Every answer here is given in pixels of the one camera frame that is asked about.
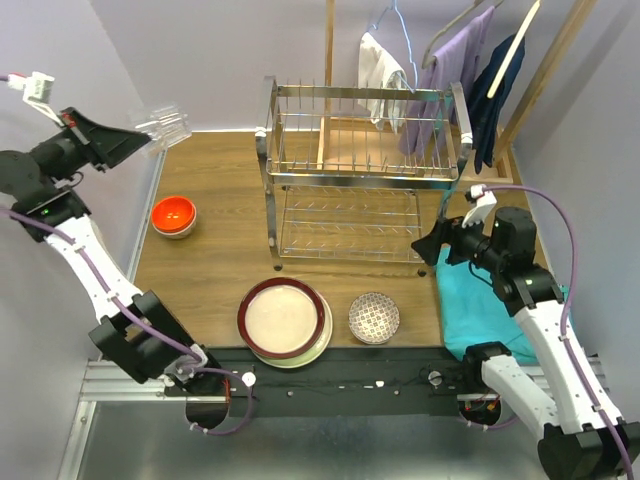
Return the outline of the clear plastic cup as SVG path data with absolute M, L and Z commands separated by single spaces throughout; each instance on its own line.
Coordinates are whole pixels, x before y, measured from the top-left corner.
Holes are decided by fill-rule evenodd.
M 135 131 L 151 138 L 141 152 L 155 157 L 192 136 L 188 115 L 176 103 L 165 103 L 153 108 L 133 110 L 130 124 Z

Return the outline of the metal two-tier dish rack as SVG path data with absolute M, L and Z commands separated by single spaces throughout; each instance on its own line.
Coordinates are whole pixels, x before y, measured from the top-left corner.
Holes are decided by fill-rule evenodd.
M 263 80 L 255 147 L 272 266 L 288 260 L 420 266 L 412 243 L 427 230 L 425 191 L 444 215 L 462 179 L 472 136 L 464 90 L 394 90 Z M 364 105 L 424 102 L 427 140 L 402 146 L 402 132 L 377 128 Z

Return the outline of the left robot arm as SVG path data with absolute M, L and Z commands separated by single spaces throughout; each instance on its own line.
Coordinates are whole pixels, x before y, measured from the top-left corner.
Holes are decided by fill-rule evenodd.
M 220 365 L 154 292 L 125 277 L 69 183 L 86 165 L 101 172 L 115 168 L 151 137 L 100 125 L 74 107 L 54 117 L 58 134 L 28 152 L 2 151 L 1 191 L 14 200 L 2 215 L 63 257 L 92 303 L 98 325 L 91 341 L 134 381 L 165 377 L 187 394 L 217 393 L 228 384 Z

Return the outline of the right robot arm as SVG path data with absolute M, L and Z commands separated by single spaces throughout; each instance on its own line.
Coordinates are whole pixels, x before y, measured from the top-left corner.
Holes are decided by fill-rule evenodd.
M 533 346 L 548 387 L 540 388 L 498 341 L 466 349 L 462 384 L 474 392 L 489 388 L 506 402 L 533 434 L 548 478 L 631 478 L 639 425 L 623 418 L 602 387 L 565 316 L 568 298 L 535 263 L 531 214 L 502 207 L 489 235 L 483 227 L 472 214 L 439 218 L 411 247 L 433 266 L 447 245 L 447 264 L 469 263 L 489 273 L 494 294 Z

